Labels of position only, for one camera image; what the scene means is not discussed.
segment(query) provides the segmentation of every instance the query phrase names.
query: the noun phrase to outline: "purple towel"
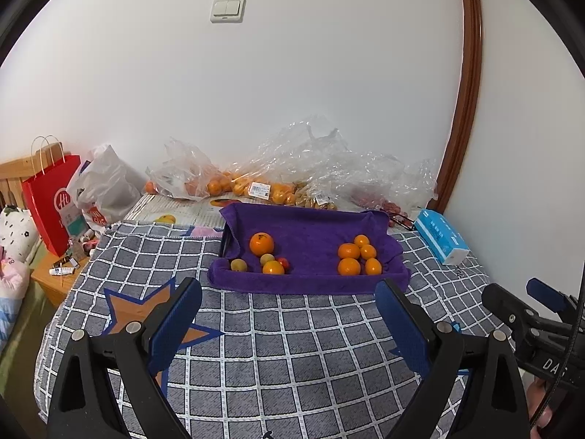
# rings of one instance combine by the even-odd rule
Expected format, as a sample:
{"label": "purple towel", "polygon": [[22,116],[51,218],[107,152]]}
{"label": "purple towel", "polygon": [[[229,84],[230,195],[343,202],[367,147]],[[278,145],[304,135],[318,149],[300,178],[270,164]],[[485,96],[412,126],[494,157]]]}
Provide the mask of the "purple towel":
{"label": "purple towel", "polygon": [[[406,290],[410,271],[402,260],[402,247],[386,231],[388,215],[380,211],[348,213],[324,209],[233,203],[220,213],[233,239],[225,257],[213,262],[209,280],[220,289],[269,294],[371,294],[376,283],[391,278]],[[250,238],[266,232],[274,239],[275,258],[287,258],[286,275],[262,274],[260,260],[250,251]],[[377,250],[381,275],[338,275],[337,248],[365,234]],[[235,272],[232,259],[242,258],[248,272]]]}

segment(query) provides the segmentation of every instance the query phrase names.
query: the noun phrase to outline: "star pattern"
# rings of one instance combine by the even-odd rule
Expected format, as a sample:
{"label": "star pattern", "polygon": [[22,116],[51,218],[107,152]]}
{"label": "star pattern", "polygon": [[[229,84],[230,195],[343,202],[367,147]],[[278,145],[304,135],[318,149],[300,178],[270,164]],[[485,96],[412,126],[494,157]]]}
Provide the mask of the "star pattern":
{"label": "star pattern", "polygon": [[[130,322],[144,322],[155,306],[169,300],[174,290],[175,278],[170,279],[166,284],[160,286],[144,299],[136,299],[135,297],[115,292],[110,289],[103,289],[107,306],[109,307],[111,322],[103,330],[102,334],[107,335],[118,333]],[[219,330],[203,327],[202,325],[191,324],[177,350],[211,340],[221,335],[223,335],[223,333]],[[168,369],[164,372],[159,372],[156,375],[157,383],[165,396],[168,376]]]}

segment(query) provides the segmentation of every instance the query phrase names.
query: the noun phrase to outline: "table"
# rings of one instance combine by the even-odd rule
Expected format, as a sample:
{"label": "table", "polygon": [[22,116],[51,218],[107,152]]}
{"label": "table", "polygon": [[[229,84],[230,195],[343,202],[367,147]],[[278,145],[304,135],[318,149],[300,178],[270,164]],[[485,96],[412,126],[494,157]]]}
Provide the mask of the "table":
{"label": "table", "polygon": [[[75,269],[75,272],[70,275],[51,275],[49,274],[49,269],[53,267],[53,264],[58,261],[60,258],[55,256],[52,253],[47,253],[45,257],[39,262],[36,266],[35,270],[32,272],[30,277],[40,284],[40,286],[45,291],[45,295],[49,299],[49,301],[55,306],[58,307],[61,303],[65,300],[69,290],[73,287],[75,280],[77,280],[77,276],[83,269],[87,261],[90,258],[85,258],[80,262],[80,267]],[[71,263],[67,263],[64,267],[72,267]]]}

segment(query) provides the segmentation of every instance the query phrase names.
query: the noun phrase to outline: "gray plaid cloth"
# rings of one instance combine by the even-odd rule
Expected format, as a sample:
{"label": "gray plaid cloth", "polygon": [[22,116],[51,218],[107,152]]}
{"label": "gray plaid cloth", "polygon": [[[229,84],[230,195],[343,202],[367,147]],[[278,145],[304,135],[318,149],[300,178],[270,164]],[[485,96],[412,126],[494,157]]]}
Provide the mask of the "gray plaid cloth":
{"label": "gray plaid cloth", "polygon": [[[186,236],[186,226],[123,222],[102,237],[48,326],[34,393],[46,420],[71,333],[99,335],[108,325],[108,288],[144,298],[176,275],[203,286],[197,324],[224,335],[179,350],[167,398],[192,437],[206,439],[383,438],[420,383],[400,356],[373,296],[276,296],[213,288],[207,269],[219,239]],[[435,320],[485,336],[506,327],[481,305],[488,277],[475,257],[442,266],[415,233],[393,235],[412,271],[407,296]],[[122,417],[144,437],[118,372],[110,372]],[[448,431],[464,389],[455,382],[434,437]]]}

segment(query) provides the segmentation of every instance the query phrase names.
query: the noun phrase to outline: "white pillow with black spots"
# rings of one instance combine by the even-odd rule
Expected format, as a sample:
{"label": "white pillow with black spots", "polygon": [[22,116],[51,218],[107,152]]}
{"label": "white pillow with black spots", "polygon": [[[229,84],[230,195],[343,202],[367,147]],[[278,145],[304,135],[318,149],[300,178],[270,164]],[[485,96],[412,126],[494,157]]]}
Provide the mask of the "white pillow with black spots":
{"label": "white pillow with black spots", "polygon": [[0,212],[0,244],[9,258],[30,265],[40,244],[30,211],[4,208]]}

